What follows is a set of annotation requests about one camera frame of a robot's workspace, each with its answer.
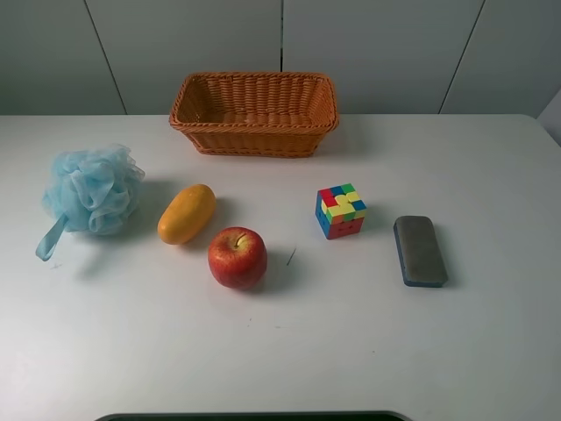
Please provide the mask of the yellow orange mango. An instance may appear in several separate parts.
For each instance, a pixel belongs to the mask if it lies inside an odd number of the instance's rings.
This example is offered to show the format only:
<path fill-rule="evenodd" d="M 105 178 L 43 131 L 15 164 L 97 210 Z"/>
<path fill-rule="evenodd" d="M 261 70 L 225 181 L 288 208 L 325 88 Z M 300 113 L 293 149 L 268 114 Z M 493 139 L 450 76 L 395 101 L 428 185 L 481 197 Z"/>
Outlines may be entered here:
<path fill-rule="evenodd" d="M 183 189 L 160 218 L 160 239 L 169 245 L 189 242 L 210 221 L 216 206 L 215 194 L 209 186 L 196 184 Z"/>

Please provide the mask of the red apple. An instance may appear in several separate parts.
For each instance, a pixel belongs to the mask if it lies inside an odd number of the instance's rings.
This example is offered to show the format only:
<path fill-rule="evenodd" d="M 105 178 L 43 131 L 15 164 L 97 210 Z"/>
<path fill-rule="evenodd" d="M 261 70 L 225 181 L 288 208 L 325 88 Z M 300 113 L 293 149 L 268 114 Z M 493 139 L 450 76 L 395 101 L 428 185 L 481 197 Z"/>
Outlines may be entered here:
<path fill-rule="evenodd" d="M 248 228 L 225 228 L 209 244 L 208 263 L 220 285 L 229 289 L 251 289 L 266 272 L 264 240 Z"/>

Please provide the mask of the orange woven wicker basket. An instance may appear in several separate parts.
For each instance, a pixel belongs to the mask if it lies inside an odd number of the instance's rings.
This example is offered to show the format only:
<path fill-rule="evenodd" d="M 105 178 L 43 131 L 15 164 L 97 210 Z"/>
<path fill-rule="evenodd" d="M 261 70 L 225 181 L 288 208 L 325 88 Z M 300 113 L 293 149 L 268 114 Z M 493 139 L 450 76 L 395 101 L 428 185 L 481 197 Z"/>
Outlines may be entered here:
<path fill-rule="evenodd" d="M 169 124 L 199 153 L 305 158 L 339 123 L 334 85 L 305 72 L 189 75 Z"/>

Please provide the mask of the colourful puzzle cube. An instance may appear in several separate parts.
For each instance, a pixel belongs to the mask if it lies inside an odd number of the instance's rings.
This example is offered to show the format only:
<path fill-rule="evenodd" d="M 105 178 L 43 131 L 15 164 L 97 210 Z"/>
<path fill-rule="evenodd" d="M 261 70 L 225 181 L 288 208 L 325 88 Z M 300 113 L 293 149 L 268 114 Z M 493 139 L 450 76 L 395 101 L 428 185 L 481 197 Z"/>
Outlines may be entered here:
<path fill-rule="evenodd" d="M 351 183 L 317 191 L 315 215 L 326 239 L 358 234 L 366 212 L 366 204 Z"/>

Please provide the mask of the grey blue whiteboard eraser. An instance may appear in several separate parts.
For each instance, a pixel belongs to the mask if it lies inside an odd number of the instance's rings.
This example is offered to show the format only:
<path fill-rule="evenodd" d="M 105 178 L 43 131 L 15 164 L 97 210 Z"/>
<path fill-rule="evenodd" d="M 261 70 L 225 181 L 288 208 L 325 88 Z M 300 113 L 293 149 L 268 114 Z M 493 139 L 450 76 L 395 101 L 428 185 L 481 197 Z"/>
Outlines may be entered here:
<path fill-rule="evenodd" d="M 435 227 L 425 216 L 400 216 L 394 237 L 403 282 L 408 287 L 442 288 L 448 281 Z"/>

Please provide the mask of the light blue bath loofah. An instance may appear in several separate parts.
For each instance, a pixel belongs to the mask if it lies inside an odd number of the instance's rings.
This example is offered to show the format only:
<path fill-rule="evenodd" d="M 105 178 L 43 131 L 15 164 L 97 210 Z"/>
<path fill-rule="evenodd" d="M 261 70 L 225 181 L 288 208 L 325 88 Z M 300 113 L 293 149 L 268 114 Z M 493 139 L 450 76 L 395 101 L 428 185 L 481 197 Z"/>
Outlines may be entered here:
<path fill-rule="evenodd" d="M 138 207 L 145 175 L 126 146 L 60 153 L 42 198 L 54 224 L 39 242 L 36 256 L 50 260 L 63 232 L 120 232 Z"/>

